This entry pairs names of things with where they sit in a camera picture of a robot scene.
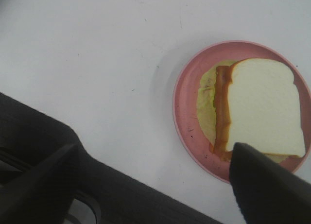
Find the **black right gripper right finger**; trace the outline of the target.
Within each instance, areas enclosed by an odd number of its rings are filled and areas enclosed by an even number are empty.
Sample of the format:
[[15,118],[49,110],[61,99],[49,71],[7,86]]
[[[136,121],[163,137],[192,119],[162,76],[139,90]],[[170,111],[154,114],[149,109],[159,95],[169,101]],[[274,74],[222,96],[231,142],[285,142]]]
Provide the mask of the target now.
[[246,143],[235,143],[229,180],[248,224],[309,224],[311,185]]

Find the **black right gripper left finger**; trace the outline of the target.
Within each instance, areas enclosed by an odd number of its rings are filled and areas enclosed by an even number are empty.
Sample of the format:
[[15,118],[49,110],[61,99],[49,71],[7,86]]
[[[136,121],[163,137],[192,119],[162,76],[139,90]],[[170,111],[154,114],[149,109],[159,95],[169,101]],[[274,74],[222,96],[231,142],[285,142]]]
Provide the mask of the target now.
[[61,224],[79,184],[79,152],[65,145],[0,189],[2,224]]

